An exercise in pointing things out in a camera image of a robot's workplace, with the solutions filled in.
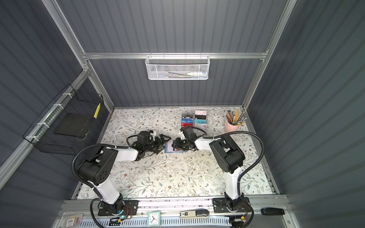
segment wall-mounted basket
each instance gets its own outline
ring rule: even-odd
[[[90,144],[88,133],[104,105],[103,97],[80,90],[63,96],[43,122],[35,122],[23,135],[40,152],[75,155]]]
[[[206,80],[208,55],[148,55],[146,67],[151,80]]]

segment pencil cup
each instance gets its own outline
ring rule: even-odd
[[[232,131],[238,131],[240,125],[232,125],[230,123],[228,123],[228,121],[226,120],[226,126],[224,127],[224,132],[228,133],[228,132],[232,132]]]

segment white mesh basket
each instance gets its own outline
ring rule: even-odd
[[[206,80],[209,56],[199,57],[146,57],[148,79],[151,80]]]

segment gray wall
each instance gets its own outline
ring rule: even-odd
[[[362,227],[365,1],[299,1],[249,106],[302,227]]]
[[[82,71],[41,1],[0,1],[0,164],[53,98]],[[95,92],[89,80],[82,90]],[[108,111],[100,110],[95,142]],[[0,191],[1,227],[49,228],[77,185],[73,156],[36,149]]]
[[[144,60],[91,60],[116,107],[241,105],[258,59],[211,60],[208,80],[149,80]]]
[[[85,52],[199,53],[265,51],[286,1],[58,2]],[[129,107],[242,104],[260,61],[212,60],[206,81],[151,81],[142,60],[91,62],[114,105]]]

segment floral table surface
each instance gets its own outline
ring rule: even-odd
[[[128,136],[143,130],[156,130],[158,134],[177,138],[181,113],[197,109],[208,111],[208,135],[219,135],[224,133],[225,112],[236,108],[240,107],[115,109],[102,143],[126,146]],[[241,130],[247,131],[246,124]],[[258,157],[252,139],[242,134],[232,138],[245,153],[245,169]],[[116,162],[110,178],[124,198],[220,196],[226,186],[224,172],[212,152],[206,150],[162,151],[137,162]],[[244,194],[272,194],[261,163],[241,179],[241,191]],[[82,185],[78,199],[96,197],[93,190]]]

